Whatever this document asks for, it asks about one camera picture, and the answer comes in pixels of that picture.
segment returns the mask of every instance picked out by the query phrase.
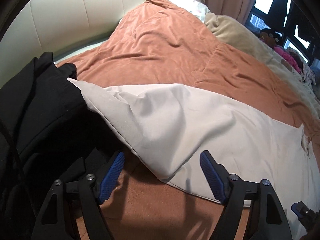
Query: black cable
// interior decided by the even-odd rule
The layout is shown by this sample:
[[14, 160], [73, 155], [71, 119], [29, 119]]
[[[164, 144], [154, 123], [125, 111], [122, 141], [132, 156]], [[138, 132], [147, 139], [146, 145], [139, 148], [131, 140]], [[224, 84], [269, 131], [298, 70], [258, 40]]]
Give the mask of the black cable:
[[28, 188], [28, 185], [27, 185], [26, 176], [25, 176], [23, 168], [22, 168], [22, 164], [21, 164], [21, 160], [20, 160], [20, 157], [19, 157], [19, 153], [17, 151], [17, 148], [14, 145], [14, 142], [13, 142], [13, 139], [12, 139], [12, 136], [11, 136], [9, 130], [7, 129], [6, 125], [2, 122], [1, 119], [0, 119], [0, 133], [3, 134], [5, 140], [7, 141], [8, 145], [9, 145], [9, 150], [12, 153], [13, 157], [15, 158], [15, 161], [16, 161], [18, 169], [19, 169], [19, 174], [20, 174], [20, 177], [21, 177], [21, 181], [22, 181], [22, 184], [23, 184], [23, 186], [24, 186], [24, 188], [25, 188], [25, 190], [27, 192], [28, 199], [29, 199], [30, 204], [31, 204], [31, 208], [33, 210], [33, 214], [35, 215], [35, 217], [37, 217], [36, 209], [35, 209], [35, 207], [33, 205], [32, 200], [31, 200], [31, 195], [30, 195], [29, 188]]

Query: beige blanket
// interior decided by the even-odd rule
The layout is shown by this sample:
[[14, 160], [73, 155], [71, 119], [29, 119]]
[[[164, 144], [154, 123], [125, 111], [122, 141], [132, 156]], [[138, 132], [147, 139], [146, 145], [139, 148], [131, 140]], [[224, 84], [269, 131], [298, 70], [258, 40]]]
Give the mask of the beige blanket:
[[297, 94], [315, 117], [320, 117], [320, 105], [316, 101], [314, 93], [310, 89], [306, 89], [294, 76], [294, 73], [291, 73], [281, 63], [282, 57], [279, 54], [261, 42], [246, 27], [229, 16], [215, 15], [214, 13], [207, 13], [204, 23], [219, 41], [229, 44], [264, 63]]

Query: screw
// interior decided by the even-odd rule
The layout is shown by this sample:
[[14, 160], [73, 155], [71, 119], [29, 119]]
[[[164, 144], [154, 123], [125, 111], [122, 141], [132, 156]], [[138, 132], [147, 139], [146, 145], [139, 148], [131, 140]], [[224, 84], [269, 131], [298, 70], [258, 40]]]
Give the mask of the screw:
[[61, 185], [61, 183], [62, 183], [62, 180], [61, 180], [61, 179], [56, 179], [56, 180], [54, 181], [54, 184], [55, 184], [56, 186]]
[[238, 180], [238, 179], [239, 179], [238, 175], [233, 174], [233, 173], [229, 175], [229, 178], [230, 178], [231, 180]]
[[270, 181], [267, 180], [267, 179], [263, 179], [263, 180], [262, 180], [262, 184], [263, 184], [263, 185], [266, 185], [266, 186], [269, 186], [269, 185], [270, 185]]
[[86, 178], [87, 180], [93, 180], [93, 179], [95, 178], [95, 175], [92, 174], [92, 173], [90, 173], [90, 174], [88, 174], [87, 176], [85, 176], [85, 178]]

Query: headboard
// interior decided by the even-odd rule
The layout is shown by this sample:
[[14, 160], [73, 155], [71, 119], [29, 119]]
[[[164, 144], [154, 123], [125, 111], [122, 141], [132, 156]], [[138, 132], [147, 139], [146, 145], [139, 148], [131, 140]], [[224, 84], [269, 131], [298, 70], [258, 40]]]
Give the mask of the headboard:
[[145, 0], [31, 0], [0, 42], [0, 87], [33, 57], [62, 54], [110, 34]]

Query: white cloth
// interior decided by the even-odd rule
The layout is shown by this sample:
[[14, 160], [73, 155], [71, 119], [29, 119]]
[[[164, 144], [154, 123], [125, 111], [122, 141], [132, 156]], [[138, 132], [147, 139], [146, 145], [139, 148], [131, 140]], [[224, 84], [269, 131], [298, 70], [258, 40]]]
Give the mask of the white cloth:
[[200, 3], [196, 0], [169, 0], [176, 6], [179, 6], [186, 11], [192, 13], [200, 21], [204, 23], [206, 13], [210, 12], [208, 7], [203, 3]]
[[88, 108], [159, 180], [217, 202], [199, 163], [200, 153], [209, 150], [229, 173], [271, 181], [294, 239], [305, 230], [291, 205], [303, 201], [319, 210], [320, 174], [303, 126], [292, 127], [226, 96], [182, 84], [103, 89], [71, 81]]

